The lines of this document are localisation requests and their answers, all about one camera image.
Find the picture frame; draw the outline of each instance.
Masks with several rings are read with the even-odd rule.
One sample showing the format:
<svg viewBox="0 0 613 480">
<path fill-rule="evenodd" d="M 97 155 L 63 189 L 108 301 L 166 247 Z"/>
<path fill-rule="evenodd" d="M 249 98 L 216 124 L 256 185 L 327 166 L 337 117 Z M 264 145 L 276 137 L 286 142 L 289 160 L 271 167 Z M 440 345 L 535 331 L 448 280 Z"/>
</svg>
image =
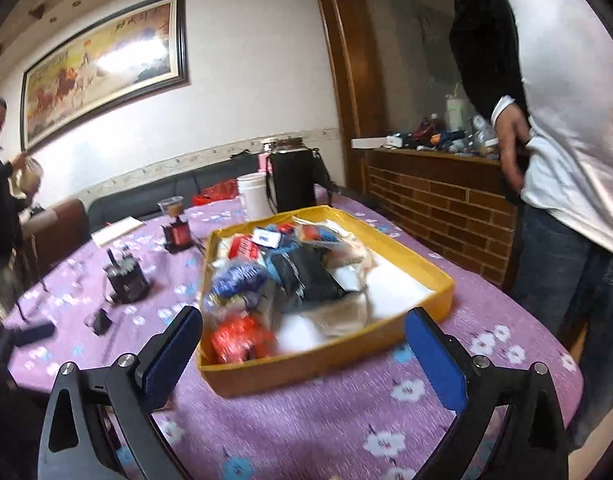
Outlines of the picture frame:
<svg viewBox="0 0 613 480">
<path fill-rule="evenodd" d="M 145 0 L 119 10 L 25 71 L 22 150 L 32 152 L 95 116 L 188 80 L 185 0 Z"/>
</svg>

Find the black bag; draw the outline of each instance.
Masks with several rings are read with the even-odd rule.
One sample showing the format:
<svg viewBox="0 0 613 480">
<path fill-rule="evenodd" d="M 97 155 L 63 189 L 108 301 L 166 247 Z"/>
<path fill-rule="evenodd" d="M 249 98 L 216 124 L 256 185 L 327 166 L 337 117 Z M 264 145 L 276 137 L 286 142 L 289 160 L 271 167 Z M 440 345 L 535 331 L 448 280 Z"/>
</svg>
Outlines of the black bag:
<svg viewBox="0 0 613 480">
<path fill-rule="evenodd" d="M 328 191 L 328 203 L 331 205 L 331 196 L 338 187 L 331 180 L 317 148 L 269 154 L 266 188 L 267 199 L 273 212 L 282 213 L 316 205 L 314 184 L 319 184 Z M 271 192 L 272 185 L 275 199 Z"/>
<path fill-rule="evenodd" d="M 284 314 L 340 300 L 347 294 L 323 265 L 318 249 L 309 245 L 274 254 L 271 261 L 288 296 L 288 303 L 282 308 Z"/>
</svg>

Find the blue gripper pad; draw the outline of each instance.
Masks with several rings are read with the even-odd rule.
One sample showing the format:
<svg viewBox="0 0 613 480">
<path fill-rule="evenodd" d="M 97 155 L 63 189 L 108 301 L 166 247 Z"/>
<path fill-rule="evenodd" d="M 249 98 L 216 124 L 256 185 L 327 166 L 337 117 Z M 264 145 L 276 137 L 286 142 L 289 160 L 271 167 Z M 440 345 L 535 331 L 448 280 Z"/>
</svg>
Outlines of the blue gripper pad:
<svg viewBox="0 0 613 480">
<path fill-rule="evenodd" d="M 151 341 L 160 347 L 157 354 L 151 356 L 142 375 L 142 406 L 147 412 L 153 412 L 166 404 L 200 342 L 200 336 L 202 314 L 192 306 L 185 306 L 164 333 L 153 336 L 146 343 L 139 358 L 147 354 Z"/>
<path fill-rule="evenodd" d="M 440 336 L 446 337 L 437 325 L 437 333 L 423 319 L 417 309 L 405 317 L 405 336 L 413 354 L 423 368 L 442 406 L 458 415 L 467 405 L 467 379 L 453 357 L 445 349 Z"/>
</svg>

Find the screw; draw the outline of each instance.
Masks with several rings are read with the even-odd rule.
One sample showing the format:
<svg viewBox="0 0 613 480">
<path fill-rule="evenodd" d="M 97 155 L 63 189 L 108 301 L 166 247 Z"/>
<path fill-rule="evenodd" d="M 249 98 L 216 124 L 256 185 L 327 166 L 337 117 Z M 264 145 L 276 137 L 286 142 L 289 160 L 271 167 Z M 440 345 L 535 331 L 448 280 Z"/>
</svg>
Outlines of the screw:
<svg viewBox="0 0 613 480">
<path fill-rule="evenodd" d="M 478 368 L 487 368 L 491 362 L 487 356 L 476 355 L 473 357 L 473 364 Z"/>
<path fill-rule="evenodd" d="M 62 367 L 60 368 L 60 373 L 62 375 L 68 375 L 70 374 L 73 370 L 75 370 L 75 363 L 72 363 L 71 361 L 64 363 L 62 365 Z"/>
<path fill-rule="evenodd" d="M 118 359 L 118 364 L 122 367 L 122 368 L 127 368 L 129 366 L 131 366 L 133 364 L 133 361 L 136 360 L 135 355 L 133 354 L 124 354 L 120 356 L 120 359 Z"/>
<path fill-rule="evenodd" d="M 533 369 L 536 371 L 536 374 L 539 375 L 546 375 L 549 371 L 547 365 L 539 361 L 533 365 Z"/>
</svg>

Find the purple tablecloth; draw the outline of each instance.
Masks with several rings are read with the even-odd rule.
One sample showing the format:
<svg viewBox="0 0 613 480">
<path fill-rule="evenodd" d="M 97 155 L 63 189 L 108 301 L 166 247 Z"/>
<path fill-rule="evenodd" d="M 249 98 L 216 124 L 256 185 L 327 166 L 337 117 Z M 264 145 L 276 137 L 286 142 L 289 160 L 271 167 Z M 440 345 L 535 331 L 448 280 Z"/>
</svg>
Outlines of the purple tablecloth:
<svg viewBox="0 0 613 480">
<path fill-rule="evenodd" d="M 506 367 L 545 362 L 568 424 L 583 379 L 573 359 L 542 325 L 480 276 L 429 251 L 372 210 L 341 197 L 334 206 L 397 238 L 455 279 L 452 314 L 441 327 L 472 354 L 486 354 Z M 197 237 L 244 221 L 237 200 L 192 208 L 187 218 Z M 138 352 L 183 304 L 195 302 L 202 256 L 196 249 L 175 256 L 167 253 L 160 228 L 167 221 L 154 219 L 115 243 L 117 248 L 128 244 L 155 285 L 144 301 L 111 311 L 114 325 L 106 336 L 93 335 L 84 324 L 100 306 L 102 268 L 108 263 L 105 251 L 93 242 L 46 278 L 49 293 L 35 286 L 24 295 L 24 312 L 32 313 L 33 320 L 52 320 L 58 331 L 51 340 L 15 352 L 10 369 L 19 384 L 49 390 L 66 361 L 93 368 L 111 364 L 124 352 Z M 20 324 L 17 312 L 7 324 Z M 454 417 L 442 408 L 405 345 L 317 380 L 238 399 L 216 396 L 192 359 L 176 387 L 174 405 L 171 412 L 154 418 L 197 479 L 407 480 Z M 476 469 L 487 450 L 490 445 L 483 442 L 472 464 Z M 133 470 L 128 449 L 123 447 L 119 455 Z"/>
</svg>

